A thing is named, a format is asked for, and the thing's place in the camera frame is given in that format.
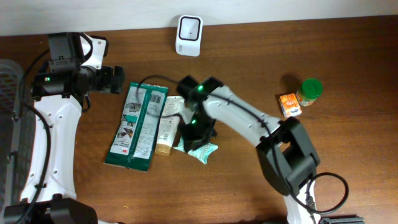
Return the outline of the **green white 3M pouch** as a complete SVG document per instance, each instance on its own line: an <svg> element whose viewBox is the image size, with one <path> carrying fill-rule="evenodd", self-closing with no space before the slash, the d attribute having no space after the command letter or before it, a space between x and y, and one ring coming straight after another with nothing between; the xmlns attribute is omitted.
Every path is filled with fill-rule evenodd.
<svg viewBox="0 0 398 224"><path fill-rule="evenodd" d="M169 89L164 86L130 83L121 123L104 163L147 172Z"/></svg>

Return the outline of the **small orange white box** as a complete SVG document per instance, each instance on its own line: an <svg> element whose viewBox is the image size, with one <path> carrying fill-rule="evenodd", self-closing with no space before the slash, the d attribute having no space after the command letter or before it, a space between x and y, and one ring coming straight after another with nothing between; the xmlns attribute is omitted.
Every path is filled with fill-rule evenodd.
<svg viewBox="0 0 398 224"><path fill-rule="evenodd" d="M302 114L302 109L294 93L280 96L279 104L285 118L296 117Z"/></svg>

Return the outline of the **teal wet wipes pack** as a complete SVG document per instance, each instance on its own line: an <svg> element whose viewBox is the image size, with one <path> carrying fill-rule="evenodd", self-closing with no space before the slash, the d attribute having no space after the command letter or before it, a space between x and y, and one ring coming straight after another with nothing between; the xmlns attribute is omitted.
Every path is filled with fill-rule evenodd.
<svg viewBox="0 0 398 224"><path fill-rule="evenodd" d="M188 152L185 152L184 150L184 141L182 138L180 138L179 143L174 146L174 149L184 152L196 159L198 159L201 163L207 164L208 163L208 158L211 153L216 151L218 149L218 146L212 143L208 143L205 146L202 146L196 150L189 150Z"/></svg>

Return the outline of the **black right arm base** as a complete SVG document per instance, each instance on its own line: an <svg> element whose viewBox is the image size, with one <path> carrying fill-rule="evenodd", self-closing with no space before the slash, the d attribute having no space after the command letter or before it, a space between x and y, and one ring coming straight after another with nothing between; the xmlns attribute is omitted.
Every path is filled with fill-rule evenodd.
<svg viewBox="0 0 398 224"><path fill-rule="evenodd" d="M304 217L287 216L287 219L282 221L266 221L263 224L365 224L363 217L320 217L318 215L307 215Z"/></svg>

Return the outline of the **green lid glass jar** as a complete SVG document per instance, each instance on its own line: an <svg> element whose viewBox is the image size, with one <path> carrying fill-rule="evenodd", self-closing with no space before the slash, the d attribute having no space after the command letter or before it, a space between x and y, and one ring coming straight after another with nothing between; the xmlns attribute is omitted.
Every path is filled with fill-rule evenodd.
<svg viewBox="0 0 398 224"><path fill-rule="evenodd" d="M310 106L323 93L323 84L319 79L309 78L303 81L296 92L296 98L301 106Z"/></svg>

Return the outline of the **left black and white arm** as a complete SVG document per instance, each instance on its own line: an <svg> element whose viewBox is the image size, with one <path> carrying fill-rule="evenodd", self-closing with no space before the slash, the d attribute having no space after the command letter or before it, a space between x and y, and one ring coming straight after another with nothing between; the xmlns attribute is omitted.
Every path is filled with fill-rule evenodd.
<svg viewBox="0 0 398 224"><path fill-rule="evenodd" d="M124 70L103 65L107 38L83 32L48 36L49 47L36 59L40 68L23 99L17 86L16 105L34 114L30 166L19 202L2 210L3 223L98 223L96 210L79 202L73 180L78 122L90 107L90 93L121 92Z"/></svg>

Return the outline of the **right black and white arm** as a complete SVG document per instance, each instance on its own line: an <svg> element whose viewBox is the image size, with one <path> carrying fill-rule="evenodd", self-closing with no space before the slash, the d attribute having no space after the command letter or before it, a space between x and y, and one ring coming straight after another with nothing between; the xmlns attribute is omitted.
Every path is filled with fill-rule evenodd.
<svg viewBox="0 0 398 224"><path fill-rule="evenodd" d="M298 119L269 116L215 78L198 83L187 76L178 82L177 92L186 103L181 112L184 122L178 126L185 152L208 144L216 136L216 122L224 123L256 148L265 179L284 197L287 221L320 221L310 185L320 160Z"/></svg>

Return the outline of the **white Pantene conditioner tube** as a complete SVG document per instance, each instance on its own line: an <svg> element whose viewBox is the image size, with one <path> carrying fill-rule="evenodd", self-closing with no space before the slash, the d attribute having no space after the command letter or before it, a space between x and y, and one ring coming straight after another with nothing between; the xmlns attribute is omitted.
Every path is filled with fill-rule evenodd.
<svg viewBox="0 0 398 224"><path fill-rule="evenodd" d="M179 112L184 107L182 96L168 96L160 119L155 153L168 156L174 144L177 126L180 122Z"/></svg>

